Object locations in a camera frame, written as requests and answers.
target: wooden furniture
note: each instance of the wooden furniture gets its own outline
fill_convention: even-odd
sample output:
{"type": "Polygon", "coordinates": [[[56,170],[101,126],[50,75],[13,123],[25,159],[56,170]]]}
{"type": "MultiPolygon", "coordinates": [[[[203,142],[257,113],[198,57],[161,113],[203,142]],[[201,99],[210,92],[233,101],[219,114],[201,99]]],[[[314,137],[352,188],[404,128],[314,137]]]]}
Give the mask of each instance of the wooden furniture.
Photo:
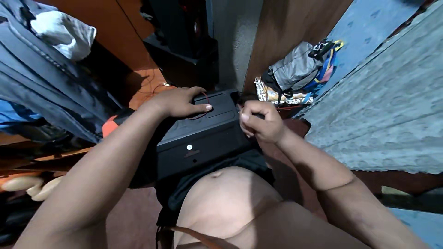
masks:
{"type": "Polygon", "coordinates": [[[301,41],[327,37],[352,1],[264,0],[243,92],[255,93],[254,79],[301,41]]]}

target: yellow strap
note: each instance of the yellow strap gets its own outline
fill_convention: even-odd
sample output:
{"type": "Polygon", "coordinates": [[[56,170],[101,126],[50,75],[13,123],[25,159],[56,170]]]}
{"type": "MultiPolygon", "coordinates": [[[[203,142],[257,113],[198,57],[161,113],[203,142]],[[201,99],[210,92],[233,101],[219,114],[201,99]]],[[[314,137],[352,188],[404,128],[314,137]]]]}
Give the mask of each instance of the yellow strap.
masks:
{"type": "Polygon", "coordinates": [[[342,40],[336,40],[334,43],[335,44],[340,44],[338,47],[334,48],[335,51],[339,51],[340,48],[342,48],[345,45],[345,43],[342,40]]]}

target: finger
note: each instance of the finger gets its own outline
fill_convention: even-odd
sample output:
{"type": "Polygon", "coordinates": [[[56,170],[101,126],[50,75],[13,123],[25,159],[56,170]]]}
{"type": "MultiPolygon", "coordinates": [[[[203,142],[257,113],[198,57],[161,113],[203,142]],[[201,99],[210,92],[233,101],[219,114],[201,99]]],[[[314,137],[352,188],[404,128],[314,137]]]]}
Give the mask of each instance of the finger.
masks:
{"type": "Polygon", "coordinates": [[[204,89],[204,88],[202,88],[202,87],[199,87],[199,86],[194,86],[194,87],[191,87],[191,88],[189,88],[189,90],[188,90],[190,93],[191,93],[191,95],[192,96],[197,96],[197,95],[199,95],[199,94],[201,94],[201,93],[205,93],[206,92],[206,90],[204,89]]]}
{"type": "Polygon", "coordinates": [[[240,128],[241,130],[246,134],[247,137],[251,138],[254,136],[254,133],[252,133],[251,131],[247,130],[244,125],[241,123],[240,121],[240,128]]]}
{"type": "MultiPolygon", "coordinates": [[[[238,114],[241,116],[243,113],[243,107],[241,107],[239,104],[237,104],[237,108],[240,110],[238,114]]],[[[251,138],[254,136],[254,133],[252,131],[249,131],[244,125],[243,122],[240,119],[240,128],[241,130],[246,134],[247,137],[251,138]]]]}
{"type": "Polygon", "coordinates": [[[194,113],[206,113],[212,110],[212,105],[210,104],[199,104],[199,105],[191,105],[190,104],[190,114],[194,113]]]}
{"type": "Polygon", "coordinates": [[[275,114],[278,115],[278,112],[275,109],[275,106],[270,102],[263,101],[247,101],[243,107],[243,113],[253,114],[259,113],[264,115],[265,120],[271,120],[274,118],[275,114]]]}
{"type": "Polygon", "coordinates": [[[243,125],[245,128],[252,128],[256,131],[262,132],[266,130],[266,121],[263,119],[256,117],[254,115],[250,115],[247,113],[242,113],[240,116],[241,121],[243,122],[243,125]]]}

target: person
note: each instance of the person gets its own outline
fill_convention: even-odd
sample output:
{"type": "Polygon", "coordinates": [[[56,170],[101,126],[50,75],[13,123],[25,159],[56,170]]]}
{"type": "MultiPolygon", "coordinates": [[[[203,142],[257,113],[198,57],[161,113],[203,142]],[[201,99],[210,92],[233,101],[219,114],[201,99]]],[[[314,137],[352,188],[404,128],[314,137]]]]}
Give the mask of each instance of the person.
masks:
{"type": "MultiPolygon", "coordinates": [[[[157,126],[166,117],[211,110],[190,103],[204,91],[177,88],[141,105],[68,172],[14,248],[106,248],[106,217],[157,126]]],[[[427,248],[346,166],[285,127],[271,103],[248,101],[240,112],[246,135],[274,143],[317,191],[329,223],[283,200],[255,173],[225,167],[203,176],[187,193],[177,227],[171,228],[175,248],[427,248]]]]}

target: black device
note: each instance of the black device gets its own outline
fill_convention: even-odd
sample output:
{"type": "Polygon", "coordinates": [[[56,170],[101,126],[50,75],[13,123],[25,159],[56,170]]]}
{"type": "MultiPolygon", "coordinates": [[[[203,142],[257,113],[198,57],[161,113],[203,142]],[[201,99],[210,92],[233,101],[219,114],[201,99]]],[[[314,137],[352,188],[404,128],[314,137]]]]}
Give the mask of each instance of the black device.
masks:
{"type": "MultiPolygon", "coordinates": [[[[213,110],[201,118],[166,119],[159,125],[131,188],[204,167],[256,145],[240,128],[236,90],[208,93],[207,97],[213,110]]],[[[207,103],[203,95],[194,101],[195,104],[207,103]]]]}
{"type": "Polygon", "coordinates": [[[143,0],[141,11],[160,29],[157,32],[172,53],[199,58],[210,39],[205,0],[143,0]]]}
{"type": "Polygon", "coordinates": [[[155,34],[148,36],[143,42],[169,84],[211,89],[218,83],[217,40],[208,39],[202,47],[199,58],[173,53],[169,46],[162,45],[155,34]]]}

